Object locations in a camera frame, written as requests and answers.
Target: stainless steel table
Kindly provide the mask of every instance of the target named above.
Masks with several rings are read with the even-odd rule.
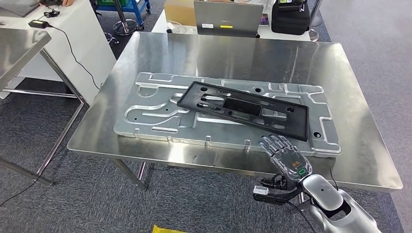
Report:
[[[134,33],[68,144],[84,156],[114,159],[139,181],[122,159],[173,166],[238,172],[276,173],[266,154],[182,143],[121,137],[113,126],[139,72],[226,79],[320,85],[340,137],[342,154],[335,159],[310,157],[314,172],[341,186],[394,191],[402,182],[369,111],[342,46],[207,35]]]
[[[74,112],[73,116],[67,123],[66,127],[63,129],[59,138],[53,145],[51,151],[44,159],[41,167],[37,172],[25,169],[13,162],[7,161],[6,159],[0,157],[0,165],[15,172],[20,173],[26,177],[32,178],[40,183],[51,185],[52,180],[42,177],[44,169],[56,155],[56,151],[60,146],[61,142],[67,135],[70,127],[72,126],[74,120],[80,113],[80,110],[85,105],[84,98],[76,90],[70,80],[66,77],[60,67],[54,62],[52,57],[44,49],[44,46],[51,40],[51,37],[46,31],[35,31],[35,30],[18,30],[18,29],[4,29],[0,28],[0,91],[3,92],[14,92],[21,94],[31,94],[31,95],[41,95],[41,96],[54,96],[54,97],[64,97],[64,98],[74,98],[80,101],[79,107]],[[56,72],[56,74],[62,79],[62,81],[69,87],[73,94],[63,94],[63,93],[53,93],[44,91],[32,91],[32,90],[18,90],[18,89],[8,89],[5,88],[7,84],[17,76],[20,71],[36,56],[38,53],[42,55],[45,61],[51,66],[51,68]],[[2,132],[4,137],[7,136],[8,132]]]

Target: white desk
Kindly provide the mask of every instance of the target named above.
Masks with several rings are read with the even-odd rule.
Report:
[[[40,6],[25,18],[0,17],[0,22],[5,24],[0,28],[30,29],[28,23],[33,19],[41,18],[45,11],[50,10]],[[59,11],[61,13],[58,17],[43,17],[41,20],[49,22],[68,34],[77,60],[93,74],[96,84],[100,86],[112,70],[116,59],[89,1],[77,0],[70,7],[60,7]],[[74,61],[65,35],[53,28],[44,30],[51,36],[51,41],[45,46],[45,50],[86,102],[91,104],[99,90],[94,86],[91,76]],[[25,77],[61,81],[39,54],[9,83],[7,88],[15,88]],[[0,92],[0,98],[5,98],[7,95],[6,92]]]
[[[272,8],[266,11],[263,10],[264,13],[268,14],[269,22],[272,21]],[[197,28],[193,26],[184,26],[186,28],[186,34],[197,34]],[[167,21],[166,21],[166,14],[165,10],[157,19],[156,24],[154,25],[152,32],[153,33],[166,33],[167,30]],[[270,27],[259,27],[257,33],[260,35],[260,38],[263,39],[274,39],[274,40],[299,40],[299,41],[310,41],[309,32],[305,32],[302,35],[289,35],[289,34],[282,34],[282,33],[274,33]]]

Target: metal plate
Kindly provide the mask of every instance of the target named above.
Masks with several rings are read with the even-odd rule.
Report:
[[[339,138],[320,86],[139,73],[118,116],[114,131],[122,136],[175,141],[240,150],[263,151],[257,144],[267,131],[178,107],[194,82],[254,93],[309,107],[309,139],[291,139],[305,156],[336,157]]]

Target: black power adapter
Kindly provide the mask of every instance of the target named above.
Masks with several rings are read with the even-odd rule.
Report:
[[[50,27],[50,24],[47,21],[41,21],[41,20],[32,20],[29,23],[29,26],[32,28],[46,28],[46,27]]]

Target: silver laptop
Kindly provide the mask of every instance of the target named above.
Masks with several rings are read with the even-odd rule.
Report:
[[[194,1],[197,33],[256,37],[263,5]]]
[[[26,17],[37,7],[38,0],[0,0],[0,16]]]

